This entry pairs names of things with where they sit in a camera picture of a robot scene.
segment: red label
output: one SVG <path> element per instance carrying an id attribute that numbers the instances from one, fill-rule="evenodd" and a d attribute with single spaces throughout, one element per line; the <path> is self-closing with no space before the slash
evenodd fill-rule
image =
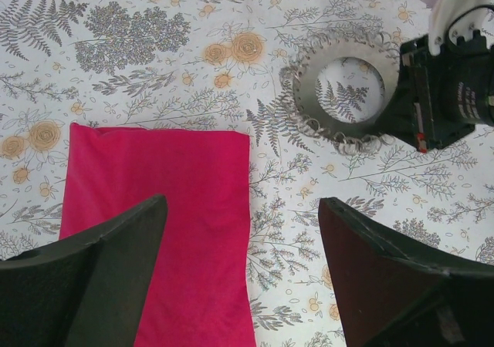
<path id="1" fill-rule="evenodd" d="M 423 133 L 417 134 L 417 145 L 420 153 L 427 153 L 427 142 L 425 141 L 425 135 Z"/>

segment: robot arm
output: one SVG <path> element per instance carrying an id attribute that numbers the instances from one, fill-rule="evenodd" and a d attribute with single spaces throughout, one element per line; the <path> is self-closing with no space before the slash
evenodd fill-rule
<path id="1" fill-rule="evenodd" d="M 428 35 L 400 47 L 398 87 L 377 128 L 426 153 L 494 126 L 494 49 L 482 35 L 490 0 L 422 0 Z"/>
<path id="2" fill-rule="evenodd" d="M 448 28 L 461 14 L 479 5 L 489 4 L 490 0 L 421 0 L 432 8 L 429 17 L 429 52 L 438 56 L 441 45 L 446 42 Z M 475 10 L 452 26 L 449 32 L 454 42 L 456 37 L 462 36 L 465 41 L 473 39 L 473 31 L 482 27 L 486 17 L 485 9 Z"/>

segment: pink cloth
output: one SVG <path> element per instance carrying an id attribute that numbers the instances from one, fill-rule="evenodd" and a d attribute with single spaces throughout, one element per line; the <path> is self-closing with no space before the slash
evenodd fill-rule
<path id="1" fill-rule="evenodd" d="M 60 238 L 155 194 L 169 212 L 134 346 L 255 347 L 245 283 L 249 137 L 70 127 Z"/>

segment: white robot part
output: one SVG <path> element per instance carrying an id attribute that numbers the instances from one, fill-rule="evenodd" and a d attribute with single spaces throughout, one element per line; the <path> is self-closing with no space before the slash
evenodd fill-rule
<path id="1" fill-rule="evenodd" d="M 461 14 L 475 8 L 478 5 L 489 4 L 490 0 L 422 0 L 432 12 L 429 17 L 429 52 L 433 56 L 441 53 L 441 45 L 445 42 L 449 26 Z M 469 13 L 453 25 L 449 32 L 449 38 L 456 42 L 456 38 L 463 36 L 465 41 L 473 38 L 473 31 L 481 29 L 486 18 L 486 10 L 479 9 Z"/>

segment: floral tablecloth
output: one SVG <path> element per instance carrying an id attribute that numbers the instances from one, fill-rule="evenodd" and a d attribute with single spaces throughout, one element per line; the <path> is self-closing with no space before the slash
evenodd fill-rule
<path id="1" fill-rule="evenodd" d="M 0 0 L 0 258 L 57 239 L 78 122 L 251 135 L 246 276 L 262 347 L 344 345 L 321 197 L 494 264 L 491 128 L 427 155 L 396 142 L 343 157 L 279 117 L 279 71 L 308 35 L 385 31 L 398 47 L 428 13 L 418 0 Z M 365 97 L 350 82 L 369 70 L 354 63 L 332 96 Z"/>

